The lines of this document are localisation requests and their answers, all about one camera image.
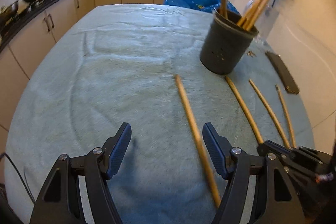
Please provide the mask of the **wooden chopstick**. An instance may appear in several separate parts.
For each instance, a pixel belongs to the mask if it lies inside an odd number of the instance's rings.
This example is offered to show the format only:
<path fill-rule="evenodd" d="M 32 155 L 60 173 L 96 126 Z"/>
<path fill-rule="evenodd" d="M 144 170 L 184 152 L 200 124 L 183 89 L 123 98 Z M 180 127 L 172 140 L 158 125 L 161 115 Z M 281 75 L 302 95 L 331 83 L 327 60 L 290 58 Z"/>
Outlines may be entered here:
<path fill-rule="evenodd" d="M 199 159 L 201 161 L 201 166 L 203 168 L 203 172 L 205 174 L 205 178 L 206 178 L 211 196 L 213 198 L 214 205 L 218 209 L 221 204 L 221 197 L 220 197 L 219 190 L 218 190 L 215 178 L 214 178 L 213 171 L 210 166 L 210 162 L 206 154 L 206 150 L 203 145 L 202 136 L 198 130 L 197 122 L 195 120 L 195 117 L 194 117 L 192 108 L 190 106 L 190 102 L 187 97 L 187 93 L 183 86 L 182 80 L 179 75 L 175 75 L 174 79 L 175 79 L 176 87 L 179 92 L 181 102 L 183 104 L 183 108 L 185 110 L 186 118 L 190 126 L 190 130 L 191 130 L 191 133 L 194 139 L 195 147 L 197 149 Z"/>
<path fill-rule="evenodd" d="M 278 85 L 276 85 L 276 91 L 278 93 L 278 97 L 280 99 L 282 109 L 283 109 L 283 112 L 284 112 L 284 115 L 285 115 L 285 119 L 286 119 L 286 122 L 287 122 L 288 130 L 289 130 L 289 134 L 290 134 L 291 146 L 295 148 L 296 147 L 296 141 L 295 141 L 294 129 L 293 129 L 293 126 L 292 126 L 292 123 L 291 123 L 291 118 L 290 118 L 290 115 L 289 115 L 289 112 L 288 112 L 288 108 L 287 108 L 285 99 L 284 99 L 284 97 L 282 95 L 282 92 L 281 92 L 281 89 Z"/>
<path fill-rule="evenodd" d="M 270 118 L 272 119 L 281 139 L 282 142 L 284 143 L 284 146 L 286 148 L 290 148 L 290 143 L 288 141 L 288 138 L 285 135 L 285 132 L 280 124 L 280 122 L 277 119 L 276 114 L 274 113 L 274 111 L 272 110 L 272 108 L 270 107 L 270 105 L 268 104 L 267 100 L 265 99 L 265 97 L 262 95 L 262 93 L 259 91 L 258 87 L 255 85 L 255 83 L 252 80 L 249 80 L 250 85 L 252 86 L 252 88 L 254 89 L 254 91 L 256 92 L 256 94 L 258 95 L 258 97 L 260 98 L 262 104 L 264 105 L 264 107 L 266 108 Z"/>
<path fill-rule="evenodd" d="M 247 105 L 245 104 L 243 98 L 241 97 L 239 91 L 237 90 L 236 86 L 234 85 L 233 81 L 228 77 L 228 76 L 225 76 L 224 77 L 226 82 L 228 83 L 228 86 L 230 87 L 230 89 L 232 90 L 234 96 L 236 97 L 244 115 L 246 116 L 247 118 L 247 121 L 248 123 L 250 124 L 251 128 L 252 128 L 252 131 L 254 133 L 254 136 L 256 138 L 256 141 L 258 144 L 262 144 L 264 143 L 264 140 L 262 138 L 262 135 L 257 127 L 257 124 L 249 110 L 249 108 L 247 107 Z"/>

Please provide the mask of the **beige lower kitchen cabinets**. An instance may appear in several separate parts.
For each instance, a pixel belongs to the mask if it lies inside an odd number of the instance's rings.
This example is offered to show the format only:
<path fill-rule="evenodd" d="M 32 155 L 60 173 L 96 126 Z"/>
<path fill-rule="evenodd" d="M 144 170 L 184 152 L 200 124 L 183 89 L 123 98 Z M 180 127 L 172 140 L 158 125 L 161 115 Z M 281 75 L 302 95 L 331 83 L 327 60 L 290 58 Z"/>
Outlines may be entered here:
<path fill-rule="evenodd" d="M 97 6 L 148 3 L 163 0 L 48 0 L 11 26 L 1 45 L 1 150 L 19 99 L 51 48 L 83 16 Z"/>

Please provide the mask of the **black flat phone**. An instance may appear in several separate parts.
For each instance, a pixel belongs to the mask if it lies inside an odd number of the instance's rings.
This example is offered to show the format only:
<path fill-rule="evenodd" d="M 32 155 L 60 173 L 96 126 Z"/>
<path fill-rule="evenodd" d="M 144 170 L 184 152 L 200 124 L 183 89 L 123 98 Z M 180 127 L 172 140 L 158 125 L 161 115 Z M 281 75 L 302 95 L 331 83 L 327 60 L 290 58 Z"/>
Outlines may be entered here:
<path fill-rule="evenodd" d="M 297 86 L 294 78 L 281 59 L 280 55 L 270 51 L 266 51 L 265 55 L 268 57 L 270 63 L 277 72 L 286 92 L 289 94 L 299 94 L 299 87 Z"/>

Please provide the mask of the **dark grey utensil holder cup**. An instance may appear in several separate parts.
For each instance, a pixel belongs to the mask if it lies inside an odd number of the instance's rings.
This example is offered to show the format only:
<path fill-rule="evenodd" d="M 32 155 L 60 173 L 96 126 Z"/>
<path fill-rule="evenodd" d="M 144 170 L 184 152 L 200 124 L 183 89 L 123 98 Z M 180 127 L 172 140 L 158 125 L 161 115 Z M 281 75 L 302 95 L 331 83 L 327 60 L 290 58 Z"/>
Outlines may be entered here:
<path fill-rule="evenodd" d="M 224 18 L 217 9 L 213 10 L 213 21 L 199 56 L 201 63 L 217 75 L 231 73 L 258 35 L 255 26 L 247 31 L 236 25 L 239 14 L 228 11 L 227 15 Z"/>

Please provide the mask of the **light blue towel table cover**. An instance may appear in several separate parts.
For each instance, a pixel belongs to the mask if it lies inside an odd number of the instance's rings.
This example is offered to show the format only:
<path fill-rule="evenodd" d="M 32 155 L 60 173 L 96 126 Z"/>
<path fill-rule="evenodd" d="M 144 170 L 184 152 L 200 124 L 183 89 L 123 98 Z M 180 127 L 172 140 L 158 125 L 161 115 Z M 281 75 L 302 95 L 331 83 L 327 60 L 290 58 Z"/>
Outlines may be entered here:
<path fill-rule="evenodd" d="M 108 183 L 124 223 L 211 223 L 215 216 L 174 77 L 197 125 L 256 154 L 251 127 L 225 79 L 199 59 L 213 16 L 175 6 L 99 6 L 35 69 L 9 129 L 5 184 L 23 222 L 33 211 L 15 170 L 37 196 L 57 157 L 102 145 L 123 122 L 132 138 Z"/>

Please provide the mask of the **wooden chopsticks right in cup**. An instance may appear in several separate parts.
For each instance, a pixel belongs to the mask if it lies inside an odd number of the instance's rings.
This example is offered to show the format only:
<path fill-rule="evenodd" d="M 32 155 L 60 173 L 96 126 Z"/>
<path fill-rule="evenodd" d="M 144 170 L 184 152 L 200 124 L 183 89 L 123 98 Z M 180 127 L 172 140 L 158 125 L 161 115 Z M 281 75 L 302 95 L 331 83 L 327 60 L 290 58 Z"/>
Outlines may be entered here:
<path fill-rule="evenodd" d="M 256 0 L 251 8 L 239 19 L 237 26 L 246 31 L 252 30 L 261 13 L 264 11 L 269 0 Z"/>

